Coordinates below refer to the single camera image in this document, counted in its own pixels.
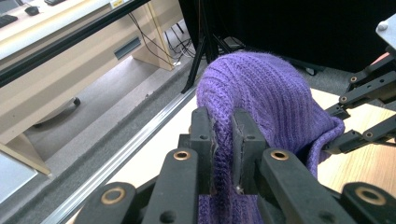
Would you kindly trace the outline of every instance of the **bolt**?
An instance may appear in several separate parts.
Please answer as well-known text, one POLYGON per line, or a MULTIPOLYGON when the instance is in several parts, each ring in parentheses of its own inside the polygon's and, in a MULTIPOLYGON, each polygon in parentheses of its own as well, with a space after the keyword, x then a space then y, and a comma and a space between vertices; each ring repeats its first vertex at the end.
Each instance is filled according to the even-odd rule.
POLYGON ((388 29, 388 22, 387 21, 381 21, 378 26, 378 31, 385 31, 386 29, 388 29))

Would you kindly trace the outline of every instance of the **purple knit hat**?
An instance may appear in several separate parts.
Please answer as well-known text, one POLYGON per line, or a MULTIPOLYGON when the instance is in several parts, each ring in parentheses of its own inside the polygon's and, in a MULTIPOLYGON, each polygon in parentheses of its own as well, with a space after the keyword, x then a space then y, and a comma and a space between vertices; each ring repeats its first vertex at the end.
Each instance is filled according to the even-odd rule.
POLYGON ((197 88, 198 106, 214 120, 219 148, 214 156, 215 194, 200 196, 199 223, 262 223, 255 196, 233 188, 231 116, 244 108, 258 124, 270 147, 296 154, 313 174, 328 155, 322 147, 344 132, 343 121, 330 117, 313 100, 298 71, 280 58, 236 52, 217 58, 197 88))

